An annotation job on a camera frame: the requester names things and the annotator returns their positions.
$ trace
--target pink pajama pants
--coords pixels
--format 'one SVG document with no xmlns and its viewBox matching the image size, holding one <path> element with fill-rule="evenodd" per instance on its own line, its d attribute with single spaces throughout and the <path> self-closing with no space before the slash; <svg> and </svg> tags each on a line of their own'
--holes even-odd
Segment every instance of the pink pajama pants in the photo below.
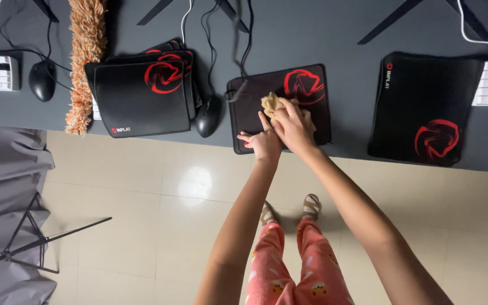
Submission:
<svg viewBox="0 0 488 305">
<path fill-rule="evenodd" d="M 276 222 L 263 228 L 252 254 L 246 305 L 353 304 L 335 254 L 313 221 L 301 220 L 297 243 L 302 271 L 295 285 L 282 262 L 283 229 Z"/>
</svg>

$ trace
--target gray desk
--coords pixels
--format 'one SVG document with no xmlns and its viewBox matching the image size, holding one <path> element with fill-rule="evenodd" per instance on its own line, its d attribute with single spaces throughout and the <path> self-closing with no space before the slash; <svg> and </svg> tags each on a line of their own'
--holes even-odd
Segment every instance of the gray desk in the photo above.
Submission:
<svg viewBox="0 0 488 305">
<path fill-rule="evenodd" d="M 9 22 L 8 33 L 15 44 L 47 51 L 45 38 L 48 19 L 29 0 L 25 9 Z M 144 27 L 135 24 L 156 1 L 124 1 L 114 27 L 113 53 L 138 53 L 148 47 L 180 36 L 180 19 L 188 9 L 187 0 L 175 0 Z M 322 63 L 326 67 L 327 88 L 333 129 L 333 145 L 323 149 L 330 156 L 371 159 L 367 143 L 372 128 L 378 69 L 383 56 L 393 51 L 442 56 L 488 54 L 488 47 L 467 43 L 459 32 L 459 17 L 442 0 L 425 0 L 396 24 L 369 44 L 359 41 L 374 26 L 397 8 L 403 0 L 390 1 L 253 1 L 255 28 L 253 48 L 246 63 L 250 75 L 291 67 Z M 488 28 L 488 0 L 466 0 L 469 7 Z M 200 73 L 206 75 L 210 60 L 201 15 L 210 9 L 213 0 L 195 0 L 186 23 L 186 44 L 196 50 L 202 61 Z M 52 0 L 52 10 L 61 23 L 53 26 L 52 58 L 69 66 L 71 31 L 70 7 L 65 0 Z M 0 7 L 0 24 L 17 11 L 13 0 L 4 0 Z M 230 61 L 232 27 L 221 11 L 213 14 L 212 43 L 218 60 L 212 81 L 218 93 L 225 91 L 228 80 L 239 75 Z M 0 36 L 0 48 L 7 47 Z M 245 43 L 241 43 L 243 52 Z M 46 130 L 63 130 L 65 114 L 70 109 L 70 93 L 58 86 L 54 98 L 41 103 L 31 94 L 28 73 L 39 58 L 17 53 L 22 61 L 22 89 L 0 92 L 0 125 Z M 69 74 L 59 70 L 58 80 L 70 84 Z M 102 122 L 93 122 L 90 133 L 107 134 Z M 225 109 L 221 125 L 209 138 L 189 132 L 150 137 L 159 140 L 232 146 L 230 117 Z M 488 107 L 473 107 L 466 132 L 462 160 L 456 168 L 488 171 Z"/>
</svg>

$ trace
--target black computer mouse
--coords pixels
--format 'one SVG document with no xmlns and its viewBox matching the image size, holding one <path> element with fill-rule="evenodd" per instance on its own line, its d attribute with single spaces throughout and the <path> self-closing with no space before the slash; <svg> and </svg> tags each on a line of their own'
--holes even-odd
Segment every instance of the black computer mouse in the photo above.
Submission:
<svg viewBox="0 0 488 305">
<path fill-rule="evenodd" d="M 220 121 L 221 100 L 216 96 L 211 96 L 199 108 L 199 113 L 195 117 L 195 127 L 197 132 L 203 138 L 208 138 L 214 131 Z"/>
<path fill-rule="evenodd" d="M 50 101 L 56 89 L 56 68 L 50 61 L 43 60 L 31 67 L 29 87 L 39 101 Z"/>
</svg>

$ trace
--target gray curtain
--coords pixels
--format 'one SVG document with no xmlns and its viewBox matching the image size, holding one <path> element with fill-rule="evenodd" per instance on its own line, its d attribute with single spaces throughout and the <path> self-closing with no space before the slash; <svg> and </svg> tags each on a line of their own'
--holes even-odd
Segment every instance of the gray curtain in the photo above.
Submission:
<svg viewBox="0 0 488 305">
<path fill-rule="evenodd" d="M 46 172 L 54 168 L 49 151 L 45 150 L 46 132 L 24 128 L 0 127 L 0 252 L 9 242 L 23 212 L 35 192 L 42 191 Z M 31 212 L 42 226 L 50 212 L 37 206 Z M 37 239 L 28 220 L 11 250 Z M 38 263 L 38 248 L 15 258 Z M 56 283 L 39 275 L 37 269 L 11 262 L 0 262 L 0 304 L 43 304 Z"/>
</svg>

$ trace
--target hand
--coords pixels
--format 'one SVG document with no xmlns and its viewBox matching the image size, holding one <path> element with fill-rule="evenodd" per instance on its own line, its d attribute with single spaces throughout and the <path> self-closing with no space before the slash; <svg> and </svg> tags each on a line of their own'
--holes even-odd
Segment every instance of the hand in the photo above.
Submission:
<svg viewBox="0 0 488 305">
<path fill-rule="evenodd" d="M 307 151 L 315 147 L 313 140 L 313 131 L 306 126 L 302 113 L 296 105 L 291 104 L 287 99 L 280 98 L 285 109 L 279 109 L 274 112 L 278 121 L 272 125 L 281 141 L 293 153 L 302 157 Z"/>
<path fill-rule="evenodd" d="M 263 124 L 263 132 L 252 136 L 241 131 L 236 137 L 245 141 L 244 147 L 253 148 L 256 160 L 266 160 L 277 165 L 281 154 L 280 139 L 261 111 L 259 111 L 259 119 Z"/>
</svg>

